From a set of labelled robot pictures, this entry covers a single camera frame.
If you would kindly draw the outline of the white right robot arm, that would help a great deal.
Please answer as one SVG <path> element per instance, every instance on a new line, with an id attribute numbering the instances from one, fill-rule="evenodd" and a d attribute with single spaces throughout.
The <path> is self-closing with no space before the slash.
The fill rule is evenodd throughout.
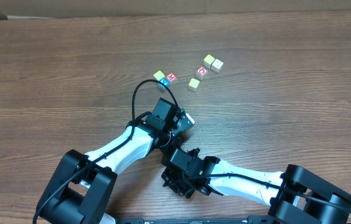
<path id="1" fill-rule="evenodd" d="M 163 160 L 164 186 L 189 198 L 194 192 L 239 196 L 267 205 L 273 223 L 347 223 L 351 195 L 307 169 L 260 172 L 217 157 L 173 155 Z"/>

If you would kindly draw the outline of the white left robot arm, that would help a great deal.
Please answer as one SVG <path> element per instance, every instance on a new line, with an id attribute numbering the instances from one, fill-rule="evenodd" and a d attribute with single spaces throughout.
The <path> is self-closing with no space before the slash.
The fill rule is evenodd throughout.
<path id="1" fill-rule="evenodd" d="M 195 124 L 183 109 L 155 109 L 133 115 L 124 133 L 107 145 L 82 154 L 68 151 L 42 194 L 32 221 L 50 223 L 114 222 L 106 214 L 116 179 L 154 149 L 168 155 L 178 137 Z"/>

